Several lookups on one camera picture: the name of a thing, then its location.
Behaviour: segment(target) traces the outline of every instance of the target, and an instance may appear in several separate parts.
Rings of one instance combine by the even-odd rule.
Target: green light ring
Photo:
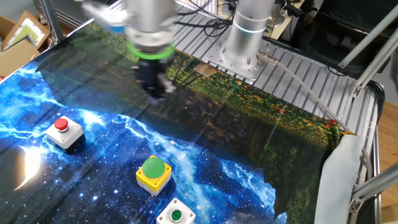
[[[168,46],[166,50],[162,51],[159,54],[144,54],[142,52],[140,52],[139,50],[136,49],[136,47],[134,46],[134,44],[132,44],[130,41],[127,41],[127,44],[129,46],[129,50],[132,54],[134,54],[135,56],[142,58],[142,59],[146,59],[146,60],[159,60],[162,58],[167,58],[170,55],[173,54],[174,52],[174,47],[172,45]]]

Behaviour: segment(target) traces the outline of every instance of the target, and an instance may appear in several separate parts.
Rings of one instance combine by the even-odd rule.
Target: big green button
[[[142,164],[142,172],[145,176],[151,179],[158,178],[163,175],[165,170],[165,164],[162,159],[158,157],[152,157]]]

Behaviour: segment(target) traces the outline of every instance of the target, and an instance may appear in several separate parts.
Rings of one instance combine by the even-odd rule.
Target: red push button
[[[68,121],[66,119],[60,118],[55,121],[54,126],[58,130],[63,131],[68,128]]]

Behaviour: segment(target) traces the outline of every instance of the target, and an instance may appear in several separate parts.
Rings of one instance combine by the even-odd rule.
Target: green push button
[[[151,157],[142,164],[142,172],[148,178],[155,179],[163,175],[166,166],[162,159]]]
[[[179,210],[174,210],[174,211],[172,211],[170,217],[174,223],[177,223],[177,222],[181,221],[182,214]]]

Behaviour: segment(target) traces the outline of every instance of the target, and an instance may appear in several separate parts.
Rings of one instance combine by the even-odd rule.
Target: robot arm
[[[174,0],[124,0],[122,11],[84,2],[82,7],[102,27],[115,34],[126,34],[132,52],[139,57],[136,80],[153,99],[175,87],[165,77],[173,58]]]

